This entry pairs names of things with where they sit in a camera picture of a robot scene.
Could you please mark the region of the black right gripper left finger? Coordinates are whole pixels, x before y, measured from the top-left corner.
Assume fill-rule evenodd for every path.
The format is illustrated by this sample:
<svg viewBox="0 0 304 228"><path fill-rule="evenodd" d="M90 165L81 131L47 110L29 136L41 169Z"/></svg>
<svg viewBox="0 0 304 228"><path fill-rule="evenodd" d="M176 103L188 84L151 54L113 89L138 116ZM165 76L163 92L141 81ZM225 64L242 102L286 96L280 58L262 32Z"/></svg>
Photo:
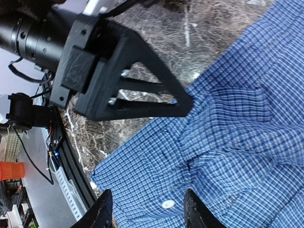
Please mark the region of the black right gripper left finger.
<svg viewBox="0 0 304 228"><path fill-rule="evenodd" d="M113 197L106 189L93 206L71 228L112 228L113 227Z"/></svg>

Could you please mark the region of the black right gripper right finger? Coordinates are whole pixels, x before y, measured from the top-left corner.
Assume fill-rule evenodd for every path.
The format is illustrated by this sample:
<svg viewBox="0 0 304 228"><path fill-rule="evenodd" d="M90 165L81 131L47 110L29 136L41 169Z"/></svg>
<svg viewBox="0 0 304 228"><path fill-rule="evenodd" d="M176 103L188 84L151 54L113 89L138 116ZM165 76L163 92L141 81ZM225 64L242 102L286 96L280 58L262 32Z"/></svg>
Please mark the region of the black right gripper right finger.
<svg viewBox="0 0 304 228"><path fill-rule="evenodd" d="M184 220L186 228L225 228L192 189L185 193Z"/></svg>

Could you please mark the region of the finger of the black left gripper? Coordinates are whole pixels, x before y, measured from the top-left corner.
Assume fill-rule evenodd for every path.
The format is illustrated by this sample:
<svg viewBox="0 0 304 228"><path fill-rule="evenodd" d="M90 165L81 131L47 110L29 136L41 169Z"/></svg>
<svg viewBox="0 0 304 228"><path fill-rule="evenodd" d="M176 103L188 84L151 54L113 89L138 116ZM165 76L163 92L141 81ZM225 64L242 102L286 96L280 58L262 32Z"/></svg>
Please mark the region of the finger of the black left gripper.
<svg viewBox="0 0 304 228"><path fill-rule="evenodd" d="M124 70L142 63L158 83L123 76ZM170 94L175 102L156 103L118 98L120 90ZM112 56L100 59L84 94L80 94L74 111L92 121L109 121L143 117L185 117L193 100L180 82L141 38L122 37Z"/></svg>

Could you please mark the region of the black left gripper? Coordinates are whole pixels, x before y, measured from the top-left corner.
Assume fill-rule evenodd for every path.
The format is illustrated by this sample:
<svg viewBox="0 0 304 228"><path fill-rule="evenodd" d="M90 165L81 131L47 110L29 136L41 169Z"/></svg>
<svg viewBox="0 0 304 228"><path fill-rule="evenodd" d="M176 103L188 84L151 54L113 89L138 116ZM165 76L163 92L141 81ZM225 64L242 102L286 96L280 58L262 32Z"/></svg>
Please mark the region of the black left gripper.
<svg viewBox="0 0 304 228"><path fill-rule="evenodd" d="M71 90L61 85L69 51L84 49L97 16L51 9L41 21L15 12L0 18L0 47L56 74L50 101L66 108Z"/></svg>

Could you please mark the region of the blue checked long sleeve shirt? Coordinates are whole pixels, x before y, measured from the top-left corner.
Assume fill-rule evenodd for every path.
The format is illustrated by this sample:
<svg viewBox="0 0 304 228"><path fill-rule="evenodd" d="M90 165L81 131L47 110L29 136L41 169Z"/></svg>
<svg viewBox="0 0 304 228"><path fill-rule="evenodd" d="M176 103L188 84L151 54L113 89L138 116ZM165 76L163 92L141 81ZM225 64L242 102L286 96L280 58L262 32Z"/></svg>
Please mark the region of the blue checked long sleeve shirt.
<svg viewBox="0 0 304 228"><path fill-rule="evenodd" d="M304 225L304 3L278 0L188 88L101 161L121 228L182 228L192 189L228 228Z"/></svg>

